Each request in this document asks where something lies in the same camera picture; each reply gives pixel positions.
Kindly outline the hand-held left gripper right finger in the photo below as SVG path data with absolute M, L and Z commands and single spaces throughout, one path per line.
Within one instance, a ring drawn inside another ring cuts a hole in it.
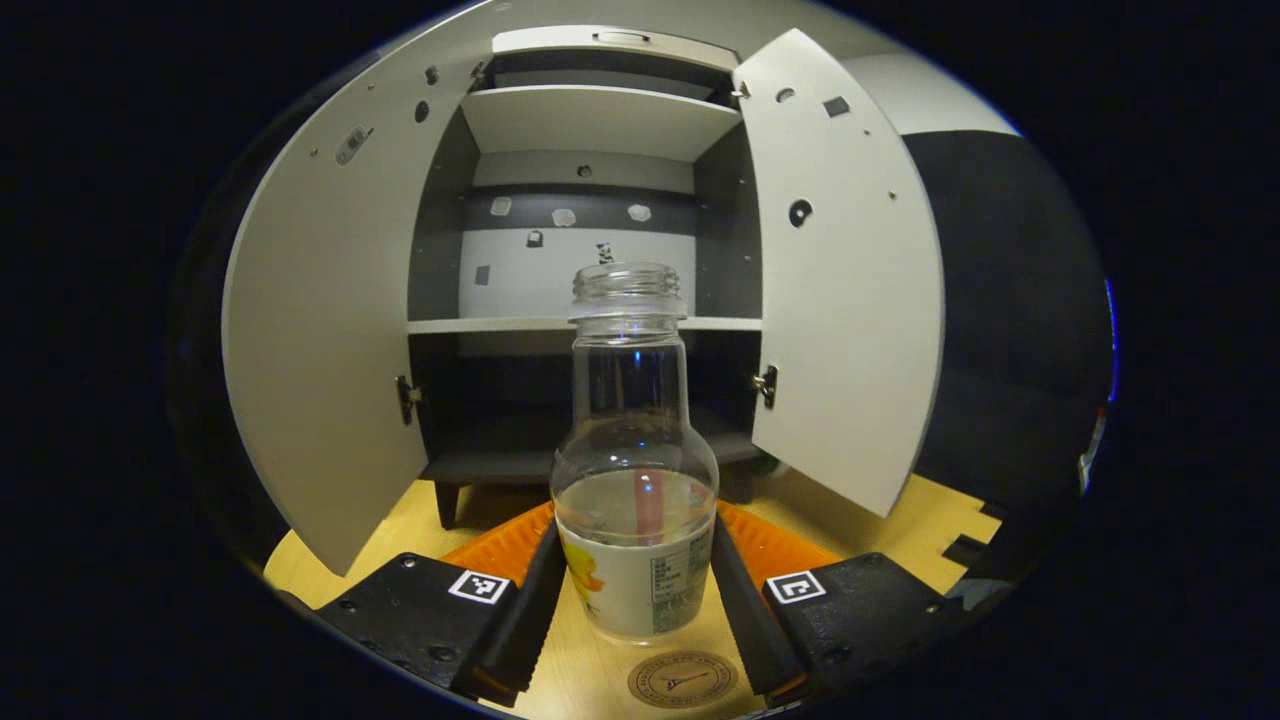
M 879 679 L 966 616 L 884 553 L 838 559 L 726 502 L 710 566 L 751 691 L 772 708 Z

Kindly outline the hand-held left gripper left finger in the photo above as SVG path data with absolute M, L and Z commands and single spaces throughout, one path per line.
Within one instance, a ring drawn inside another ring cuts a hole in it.
M 545 502 L 442 559 L 398 553 L 316 614 L 429 685 L 511 708 L 531 684 L 566 568 Z

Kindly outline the round brown coaster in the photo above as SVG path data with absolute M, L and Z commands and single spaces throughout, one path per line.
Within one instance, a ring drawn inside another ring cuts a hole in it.
M 698 650 L 654 655 L 628 674 L 630 694 L 654 708 L 698 708 L 726 697 L 739 683 L 737 669 L 724 657 Z

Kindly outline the clear glass bottle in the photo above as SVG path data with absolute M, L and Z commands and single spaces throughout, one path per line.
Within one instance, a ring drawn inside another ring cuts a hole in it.
M 573 278 L 573 423 L 550 496 L 588 620 L 632 644 L 690 625 L 710 570 L 719 468 L 691 423 L 686 315 L 676 270 L 659 263 Z

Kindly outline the white cabinet door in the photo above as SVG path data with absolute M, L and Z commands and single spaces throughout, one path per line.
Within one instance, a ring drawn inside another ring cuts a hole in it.
M 221 351 L 253 469 L 344 575 L 426 462 L 403 421 L 408 273 L 430 164 L 492 54 L 422 41 L 312 111 L 255 190 L 230 254 Z
M 755 446 L 884 518 L 931 418 L 945 290 L 931 200 L 900 133 L 797 28 L 733 72 L 760 225 Z

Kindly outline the black backdrop cloth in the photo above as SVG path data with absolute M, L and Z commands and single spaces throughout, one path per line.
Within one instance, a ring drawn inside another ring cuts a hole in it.
M 285 142 L 261 133 L 209 196 L 174 281 L 166 410 L 195 496 L 261 569 L 285 533 L 250 464 L 223 378 L 221 288 L 248 200 Z M 940 228 L 943 370 L 918 461 L 991 501 L 1004 524 L 970 578 L 1018 584 L 1079 505 L 1076 461 L 1106 405 L 1103 270 L 1059 174 L 1025 138 L 978 129 L 905 137 Z

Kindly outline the computer screen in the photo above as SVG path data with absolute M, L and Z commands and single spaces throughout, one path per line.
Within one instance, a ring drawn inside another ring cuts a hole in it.
M 1114 302 L 1114 286 L 1108 275 L 1103 277 L 1103 290 L 1107 306 L 1108 356 L 1110 356 L 1110 375 L 1108 375 L 1106 405 L 1111 407 L 1115 405 L 1117 398 L 1117 387 L 1120 379 L 1120 350 L 1117 346 L 1117 320 L 1116 320 L 1116 310 Z

